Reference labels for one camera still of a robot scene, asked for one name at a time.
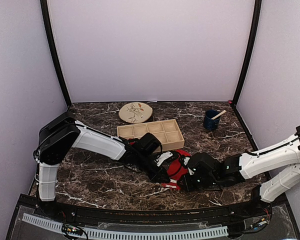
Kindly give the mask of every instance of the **white wall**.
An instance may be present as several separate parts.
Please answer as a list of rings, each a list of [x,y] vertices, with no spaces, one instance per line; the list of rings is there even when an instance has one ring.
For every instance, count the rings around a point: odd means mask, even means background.
[[[0,239],[35,173],[40,128],[66,110],[39,0],[0,0]]]
[[[254,0],[49,2],[73,102],[233,97]]]
[[[300,0],[262,1],[238,110],[259,148],[287,138],[300,125]],[[287,197],[300,229],[300,184]]]

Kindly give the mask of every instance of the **blue mug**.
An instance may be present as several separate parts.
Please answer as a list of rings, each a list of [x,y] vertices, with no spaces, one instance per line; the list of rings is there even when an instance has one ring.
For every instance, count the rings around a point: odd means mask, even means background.
[[[217,117],[216,119],[212,120],[212,118],[218,114],[219,112],[213,109],[205,112],[203,119],[203,126],[205,129],[213,131],[218,128],[220,117]]]

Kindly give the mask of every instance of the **decorative plate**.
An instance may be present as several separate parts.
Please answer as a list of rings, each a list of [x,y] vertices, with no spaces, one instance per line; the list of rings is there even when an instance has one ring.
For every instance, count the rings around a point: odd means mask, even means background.
[[[131,102],[124,105],[119,111],[119,118],[129,124],[140,124],[147,121],[152,115],[152,108],[143,102]]]

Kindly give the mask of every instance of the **dark marble surface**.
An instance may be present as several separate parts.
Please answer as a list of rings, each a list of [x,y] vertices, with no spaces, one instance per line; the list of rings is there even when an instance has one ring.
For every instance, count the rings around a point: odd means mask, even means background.
[[[117,126],[126,125],[118,117],[126,104],[76,103],[70,111],[88,126],[116,136]],[[224,102],[149,103],[153,116],[149,121],[176,119],[182,131],[184,150],[194,154],[207,152],[222,161],[226,157],[251,150],[244,130],[229,104]],[[219,128],[203,128],[205,110],[226,110]],[[223,191],[176,191],[152,183],[144,173],[134,173],[102,155],[72,148],[58,171],[57,201],[61,203],[116,210],[185,210],[215,207],[248,201],[251,190],[266,181],[260,174],[244,183],[224,187]],[[35,194],[33,186],[31,195]]]

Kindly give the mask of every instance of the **wire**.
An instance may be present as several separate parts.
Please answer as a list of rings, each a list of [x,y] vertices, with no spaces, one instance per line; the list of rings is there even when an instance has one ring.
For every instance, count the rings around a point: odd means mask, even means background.
[[[273,152],[273,151],[275,151],[275,150],[278,150],[278,149],[280,149],[280,148],[283,148],[283,147],[289,145],[290,143],[294,143],[295,141],[297,141],[297,140],[299,140],[299,139],[300,139],[300,136],[297,137],[297,138],[295,138],[295,139],[293,139],[293,140],[291,140],[291,141],[288,141],[288,142],[285,143],[285,144],[282,144],[282,145],[277,146],[277,147],[275,147],[275,148],[269,149],[269,150],[267,150],[267,151],[259,152],[259,153],[250,152],[250,151],[248,151],[248,150],[245,150],[245,152],[246,152],[247,154],[251,155],[251,156],[260,156],[260,155],[268,154],[268,153]]]
[[[270,224],[270,221],[271,221],[271,219],[272,219],[272,215],[273,215],[272,205],[269,204],[268,208],[271,209],[271,214],[269,213],[269,211],[268,211],[267,208],[264,208],[263,211],[266,213],[267,218],[269,219],[269,221],[268,221],[267,224],[265,224],[262,228],[260,228],[261,226],[255,226],[255,227],[253,227],[253,225],[251,225],[251,226],[249,226],[249,228],[247,228],[247,229],[245,229],[245,230],[243,230],[243,231],[238,231],[238,232],[228,232],[228,233],[231,234],[231,235],[239,235],[239,234],[243,234],[243,235],[244,235],[244,234],[256,234],[256,233],[261,232],[262,230],[264,230],[264,229]]]
[[[70,226],[72,226],[72,227],[74,227],[74,228],[77,228],[77,229],[81,230],[81,231],[83,232],[83,234],[85,235],[85,239],[86,239],[86,240],[89,240],[89,236],[88,236],[88,234],[86,233],[85,230],[83,230],[83,229],[82,229],[81,227],[79,227],[79,226],[74,226],[74,225],[72,225],[72,224],[66,222],[66,220],[67,220],[66,214],[65,214],[62,210],[60,210],[59,213],[62,213],[62,214],[63,214],[63,221],[57,220],[57,219],[55,219],[55,218],[53,218],[53,217],[47,215],[47,214],[44,212],[44,210],[43,210],[42,207],[40,206],[40,200],[39,200],[39,185],[37,185],[37,187],[36,187],[36,200],[37,200],[37,205],[38,205],[40,211],[41,211],[47,218],[49,218],[49,219],[51,219],[51,220],[53,220],[53,221],[55,221],[55,222],[58,222],[58,223],[68,224],[68,225],[70,225]]]

